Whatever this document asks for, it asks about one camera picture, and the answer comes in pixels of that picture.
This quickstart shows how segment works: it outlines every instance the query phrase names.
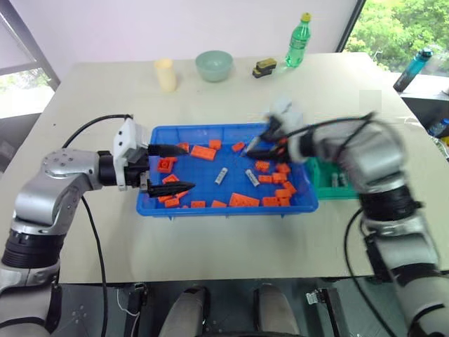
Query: water bottle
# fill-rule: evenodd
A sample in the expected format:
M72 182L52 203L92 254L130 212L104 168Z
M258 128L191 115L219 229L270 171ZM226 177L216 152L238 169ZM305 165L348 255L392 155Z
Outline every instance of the water bottle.
M430 60L433 53L429 48L423 48L418 51L416 56L413 58L412 62L407 66L406 70L398 78L396 83L393 85L394 90L397 92L404 91L408 84L418 75L422 68L426 65L427 61Z
M427 130L427 133L433 137L437 137L438 135L441 135L443 131L446 130L448 125L449 125L449 118L443 118L438 123L432 125L429 128L429 130Z
M288 67L296 68L304 60L307 42L310 40L310 13L304 13L301 17L301 23L293 30L290 39L290 49L286 56Z

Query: white wall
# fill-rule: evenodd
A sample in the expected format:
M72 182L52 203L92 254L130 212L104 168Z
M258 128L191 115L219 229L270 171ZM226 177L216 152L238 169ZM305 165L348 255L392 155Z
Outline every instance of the white wall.
M12 0L58 76L76 62L280 55L301 13L309 52L336 49L356 0Z
M0 20L0 69L24 65L31 61L33 60L27 57Z

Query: yellow cup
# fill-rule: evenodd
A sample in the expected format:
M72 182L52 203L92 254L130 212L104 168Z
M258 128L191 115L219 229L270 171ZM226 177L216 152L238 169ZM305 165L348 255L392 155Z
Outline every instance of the yellow cup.
M176 74L173 69L173 60L170 58L162 58L154 61L157 79L162 91L170 93L176 90Z

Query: blue water bottle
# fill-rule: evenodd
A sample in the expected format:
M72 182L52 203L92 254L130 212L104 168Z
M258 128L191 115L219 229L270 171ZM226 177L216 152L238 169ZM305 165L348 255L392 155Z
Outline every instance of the blue water bottle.
M398 78L396 83L393 85L394 90L399 93L404 91L408 84L418 75L422 68L426 65L427 61L430 60L433 53L429 48L423 48L421 51L418 51L416 56L413 58L412 62L408 65L406 70L402 73L402 75Z

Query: cable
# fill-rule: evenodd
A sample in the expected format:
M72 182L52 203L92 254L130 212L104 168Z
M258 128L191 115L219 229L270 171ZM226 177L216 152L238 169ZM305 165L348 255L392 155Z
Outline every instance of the cable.
M345 117L345 118L338 118L338 119L331 119L330 121L322 121L321 123L316 123L312 125L305 126L303 128L299 128L298 130L294 130L290 133L287 133L285 137L289 138L291 136L297 135L298 133L303 133L308 130L312 130L315 128L319 128L321 126L327 126L331 124L337 124L337 123L344 123L346 121L365 121L365 120L371 120L374 117L374 112L370 112L369 114L362 116L362 117Z
M107 285L106 285L106 269L105 269L105 261L103 260L103 253L101 250L100 238L98 237L97 229L95 228L95 223L93 222L93 217L91 213L91 208L89 207L86 199L81 197L81 200L86 207L87 215L89 217L89 221L91 222L93 236L95 237L95 242L97 243L98 250L98 258L100 259L100 269L101 269L101 286L103 289L103 325L101 328L101 336L106 336L106 328L107 328Z
M351 140L354 139L354 137L356 137L360 132L362 132L362 130L369 124L371 123L370 119L366 119L362 125L360 125L348 138L346 138L344 140L344 142L338 147L337 152L335 153L334 156L334 161L338 162L338 159L340 158L341 153L343 152L343 150L345 149L345 147L349 144L349 142Z
M120 310L126 312L130 316L137 317L139 315L139 312L136 312L135 314L133 314L131 311L129 311L121 306L120 300L119 300L119 289L118 288L117 288L116 293L117 293L117 305L119 306Z
M140 318L140 312L138 312L138 315L134 319L134 324L133 324L133 328L131 329L131 336L130 337L134 337L135 327L137 325L137 322L138 322L139 318Z
M363 220L362 219L360 219L360 222L358 223L358 230L360 231L360 234L362 235L362 237L367 237L367 234L363 230Z
M95 119L91 120L90 122L84 124L78 130L76 130L74 132L74 134L71 135L69 137L69 139L66 140L66 142L64 143L62 148L65 149L66 147L68 147L70 145L70 143L72 143L73 140L77 136L79 136L79 134L81 132L86 130L89 126L91 126L91 125L93 125L95 123L98 123L99 121L104 121L106 119L115 119L115 118L127 119L127 118L133 118L133 116L131 116L130 114L107 114L105 116L101 116L101 117L95 118ZM107 319L108 319L108 300L107 300L107 283L106 283L105 261L103 259L103 252L102 252L102 249L101 249L100 238L98 237L97 228L95 227L95 223L93 221L91 208L89 207L89 205L88 205L88 203L87 203L87 201L86 201L86 199L84 197L81 197L81 200L82 200L82 202L84 204L84 207L86 207L87 215L89 217L89 221L91 222L93 236L95 237L95 242L97 244L98 258L100 260L101 284L102 284L102 291L103 291L103 324L102 324L102 328L101 328L101 337L106 337ZM58 273L56 284L58 283L58 281L59 281L59 273Z
M105 116L101 116L95 119L92 119L90 122L84 124L81 128L79 128L78 130L75 131L75 133L73 135L70 136L69 139L66 140L66 142L64 143L64 145L62 146L63 149L65 149L66 147L68 147L70 145L71 142L73 142L73 140L84 130L86 130L89 126L98 123L99 121L104 121L106 119L115 119L115 118L133 118L133 116L131 116L130 114L107 114Z
M354 271L352 270L351 264L349 263L349 254L348 254L348 236L349 231L351 229L352 224L356 220L356 218L362 213L363 209L359 209L349 220L346 230L344 232L344 260L346 262L346 266L348 268L349 274L351 275L351 279L354 282L354 285L358 289L358 292L361 294L363 299L366 302L366 305L371 309L377 320L379 321L380 325L384 328L384 330L391 336L396 337L396 334L391 330L391 328L388 326L388 324L384 321L384 319L380 316L380 313L377 311L375 306L371 303L370 299L366 295L365 291L361 288L356 276L354 275Z

